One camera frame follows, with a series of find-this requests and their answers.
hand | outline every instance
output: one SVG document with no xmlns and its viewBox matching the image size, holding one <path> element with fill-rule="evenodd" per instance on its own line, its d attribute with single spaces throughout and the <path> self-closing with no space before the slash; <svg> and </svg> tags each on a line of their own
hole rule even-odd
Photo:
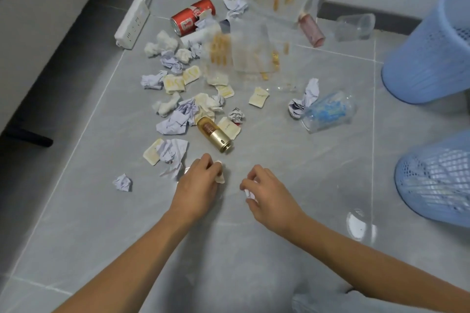
<svg viewBox="0 0 470 313">
<path fill-rule="evenodd" d="M 214 163 L 205 153 L 194 160 L 181 179 L 170 205 L 170 212 L 175 212 L 190 224 L 201 219 L 211 207 L 217 191 L 215 177 L 222 174 L 222 164 Z"/>
<path fill-rule="evenodd" d="M 240 189 L 255 195 L 258 203 L 253 199 L 246 200 L 255 219 L 286 239 L 293 223 L 304 215 L 289 191 L 268 168 L 255 165 L 240 184 Z"/>
</svg>

black leg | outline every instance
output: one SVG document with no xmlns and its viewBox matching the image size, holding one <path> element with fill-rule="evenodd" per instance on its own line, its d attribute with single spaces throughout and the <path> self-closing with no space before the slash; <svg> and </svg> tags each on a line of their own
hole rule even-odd
<svg viewBox="0 0 470 313">
<path fill-rule="evenodd" d="M 13 139 L 26 141 L 27 143 L 42 147 L 51 147 L 54 143 L 54 140 L 48 137 L 41 136 L 15 126 L 7 126 L 3 133 Z"/>
</svg>

red soda can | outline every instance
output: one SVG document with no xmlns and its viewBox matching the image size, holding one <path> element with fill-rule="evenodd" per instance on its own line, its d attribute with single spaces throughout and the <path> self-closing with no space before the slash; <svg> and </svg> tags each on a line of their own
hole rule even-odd
<svg viewBox="0 0 470 313">
<path fill-rule="evenodd" d="M 199 20 L 199 15 L 201 15 L 203 11 L 209 9 L 211 10 L 212 15 L 215 15 L 215 7 L 214 4 L 212 4 L 212 1 L 200 0 L 195 2 L 189 8 L 180 11 L 170 20 L 174 31 L 178 34 L 178 36 L 185 36 L 186 34 L 196 30 L 194 23 Z"/>
</svg>

pink tube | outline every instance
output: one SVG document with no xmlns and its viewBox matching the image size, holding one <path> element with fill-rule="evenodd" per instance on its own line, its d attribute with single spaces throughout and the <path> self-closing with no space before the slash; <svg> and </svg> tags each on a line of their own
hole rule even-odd
<svg viewBox="0 0 470 313">
<path fill-rule="evenodd" d="M 300 14 L 298 22 L 300 24 L 300 28 L 314 48 L 323 46 L 325 43 L 325 35 L 323 35 L 314 18 L 312 18 L 310 14 Z"/>
</svg>

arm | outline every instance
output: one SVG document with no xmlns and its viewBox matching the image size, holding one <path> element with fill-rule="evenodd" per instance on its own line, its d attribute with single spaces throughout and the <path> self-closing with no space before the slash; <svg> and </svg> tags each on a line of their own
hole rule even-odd
<svg viewBox="0 0 470 313">
<path fill-rule="evenodd" d="M 137 313 L 168 257 L 208 212 L 221 171 L 208 154 L 195 160 L 160 221 L 54 313 Z"/>
<path fill-rule="evenodd" d="M 469 311 L 469 292 L 309 218 L 269 169 L 256 165 L 240 189 L 255 195 L 258 203 L 247 203 L 257 221 L 319 259 L 365 296 L 439 312 Z"/>
</svg>

